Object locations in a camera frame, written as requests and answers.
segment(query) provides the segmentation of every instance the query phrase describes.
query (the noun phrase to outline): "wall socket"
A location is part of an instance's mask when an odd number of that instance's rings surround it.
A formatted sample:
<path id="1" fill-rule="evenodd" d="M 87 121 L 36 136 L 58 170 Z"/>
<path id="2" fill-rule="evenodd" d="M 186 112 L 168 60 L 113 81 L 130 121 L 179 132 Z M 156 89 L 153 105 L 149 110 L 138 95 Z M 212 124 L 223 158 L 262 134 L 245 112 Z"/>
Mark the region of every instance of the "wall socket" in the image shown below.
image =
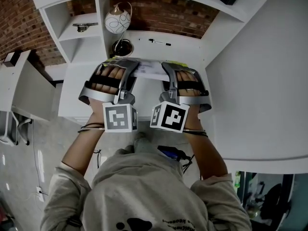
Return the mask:
<path id="1" fill-rule="evenodd" d="M 37 187 L 37 194 L 38 194 L 38 199 L 41 202 L 44 202 L 44 195 L 42 194 L 42 189 L 40 187 Z"/>

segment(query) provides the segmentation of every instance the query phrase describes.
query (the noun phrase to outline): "concrete floor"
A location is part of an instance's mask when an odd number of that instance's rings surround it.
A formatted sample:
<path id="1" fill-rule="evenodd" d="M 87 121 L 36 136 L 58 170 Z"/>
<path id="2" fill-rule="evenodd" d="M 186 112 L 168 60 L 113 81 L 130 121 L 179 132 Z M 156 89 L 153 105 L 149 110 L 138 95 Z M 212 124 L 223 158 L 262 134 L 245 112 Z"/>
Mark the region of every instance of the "concrete floor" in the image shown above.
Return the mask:
<path id="1" fill-rule="evenodd" d="M 0 199 L 5 203 L 10 215 L 15 217 L 15 224 L 19 231 L 39 230 L 42 210 L 48 196 L 44 196 L 45 202 L 43 203 L 33 193 L 36 192 L 38 185 L 44 193 L 48 193 L 54 168 L 60 163 L 80 128 L 80 125 L 57 116 L 61 87 L 61 85 L 57 85 L 51 121 L 34 121 L 33 126 L 28 126 L 29 146 L 23 144 L 21 140 L 19 145 L 15 147 L 0 144 L 0 156 L 5 156 L 5 165 L 2 161 L 0 162 Z M 149 123 L 146 122 L 139 123 L 139 131 L 146 132 L 154 145 L 175 146 L 189 156 L 193 154 L 182 134 L 154 130 L 149 128 Z M 102 150 L 102 157 L 110 157 L 117 149 L 133 144 L 134 136 L 135 134 L 130 133 L 104 133 L 96 149 Z M 36 163 L 39 167 L 39 150 L 43 155 L 44 180 L 41 176 L 38 179 L 34 161 L 35 152 Z M 97 155 L 94 154 L 85 179 L 91 184 L 96 173 Z M 199 170 L 195 159 L 193 159 L 193 164 L 184 175 L 184 182 L 190 187 L 198 178 Z"/>

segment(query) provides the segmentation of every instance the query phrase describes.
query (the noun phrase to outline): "finger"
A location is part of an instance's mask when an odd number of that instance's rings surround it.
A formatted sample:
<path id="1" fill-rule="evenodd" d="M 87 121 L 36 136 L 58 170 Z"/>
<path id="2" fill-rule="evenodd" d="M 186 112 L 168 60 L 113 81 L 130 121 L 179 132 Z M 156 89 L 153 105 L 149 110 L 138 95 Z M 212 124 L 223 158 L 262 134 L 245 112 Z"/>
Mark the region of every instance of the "finger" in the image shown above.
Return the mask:
<path id="1" fill-rule="evenodd" d="M 102 76 L 108 76 L 109 73 L 114 69 L 115 67 L 113 66 L 107 66 L 103 69 L 103 72 L 102 72 Z"/>
<path id="2" fill-rule="evenodd" d="M 93 90 L 96 90 L 96 83 L 92 83 L 92 85 L 91 85 L 91 89 L 93 89 Z"/>
<path id="3" fill-rule="evenodd" d="M 180 72 L 177 72 L 177 79 L 178 79 L 178 81 L 183 81 Z M 180 96 L 187 96 L 187 90 L 185 90 L 185 89 L 180 89 L 180 90 L 179 90 L 179 95 L 180 95 Z"/>
<path id="4" fill-rule="evenodd" d="M 115 68 L 110 72 L 110 74 L 108 75 L 108 77 L 110 77 L 110 78 L 116 77 L 116 74 L 117 74 L 117 72 L 118 72 L 119 70 L 120 70 L 119 67 L 115 67 Z M 110 91 L 110 86 L 103 86 L 103 87 L 102 87 L 102 92 L 109 93 L 109 91 Z"/>
<path id="5" fill-rule="evenodd" d="M 186 72 L 186 73 L 191 81 L 198 82 L 197 78 L 191 72 Z M 193 93 L 194 93 L 194 96 L 200 96 L 199 90 L 193 90 Z"/>
<path id="6" fill-rule="evenodd" d="M 117 72 L 116 76 L 115 76 L 115 79 L 121 79 L 124 72 L 125 72 L 125 69 L 120 68 L 119 71 Z M 110 94 L 116 94 L 117 90 L 118 90 L 118 88 L 111 87 L 110 90 L 109 90 L 109 93 Z"/>
<path id="7" fill-rule="evenodd" d="M 198 81 L 198 80 L 195 78 L 195 76 L 193 76 L 193 74 L 192 74 L 191 72 L 185 71 L 185 73 L 187 74 L 189 80 L 191 80 L 191 81 Z"/>
<path id="8" fill-rule="evenodd" d="M 102 75 L 102 76 L 106 76 L 109 74 L 109 72 L 111 72 L 113 69 L 112 66 L 107 66 L 107 67 L 101 67 L 101 69 L 97 70 L 96 75 Z M 94 89 L 98 90 L 98 91 L 102 91 L 102 84 L 95 84 Z"/>
<path id="9" fill-rule="evenodd" d="M 181 77 L 184 81 L 190 81 L 191 79 L 189 78 L 188 74 L 184 71 L 180 71 Z M 195 96 L 194 90 L 186 90 L 187 94 L 186 96 Z"/>

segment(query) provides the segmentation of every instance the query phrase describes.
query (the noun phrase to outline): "person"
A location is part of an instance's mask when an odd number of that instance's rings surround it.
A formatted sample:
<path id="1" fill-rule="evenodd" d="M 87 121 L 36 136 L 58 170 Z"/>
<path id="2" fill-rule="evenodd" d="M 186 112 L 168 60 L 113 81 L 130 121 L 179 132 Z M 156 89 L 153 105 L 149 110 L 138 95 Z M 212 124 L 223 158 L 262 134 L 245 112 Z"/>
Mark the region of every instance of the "person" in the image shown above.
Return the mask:
<path id="1" fill-rule="evenodd" d="M 101 75 L 121 79 L 123 73 L 123 68 L 108 66 Z M 177 78 L 196 81 L 186 71 L 178 72 Z M 117 91 L 99 84 L 92 88 Z M 180 95 L 196 96 L 199 91 L 180 90 Z M 93 114 L 88 124 L 103 124 L 102 102 L 90 99 L 90 105 Z M 198 112 L 198 105 L 190 107 L 186 129 L 203 130 Z M 55 169 L 41 230 L 251 230 L 231 175 L 207 137 L 185 134 L 203 178 L 190 189 L 183 183 L 181 164 L 143 135 L 137 136 L 133 151 L 122 149 L 100 166 L 91 189 L 84 175 L 102 134 L 101 130 L 80 133 Z"/>

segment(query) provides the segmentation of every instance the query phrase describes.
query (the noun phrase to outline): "red brick wall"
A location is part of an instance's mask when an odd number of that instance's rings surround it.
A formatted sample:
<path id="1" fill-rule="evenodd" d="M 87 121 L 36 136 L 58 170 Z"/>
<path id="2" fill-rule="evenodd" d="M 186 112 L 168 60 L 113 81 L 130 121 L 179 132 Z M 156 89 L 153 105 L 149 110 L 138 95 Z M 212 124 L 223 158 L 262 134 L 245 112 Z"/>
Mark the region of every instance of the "red brick wall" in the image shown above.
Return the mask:
<path id="1" fill-rule="evenodd" d="M 65 63 L 33 0 L 0 0 L 0 60 L 17 50 L 35 50 L 35 67 Z"/>
<path id="2" fill-rule="evenodd" d="M 213 22 L 218 10 L 192 0 L 111 0 L 114 5 L 128 1 L 133 7 L 130 30 L 157 31 L 200 39 Z M 68 2 L 72 16 L 95 13 L 95 0 Z M 130 11 L 128 4 L 120 8 Z"/>

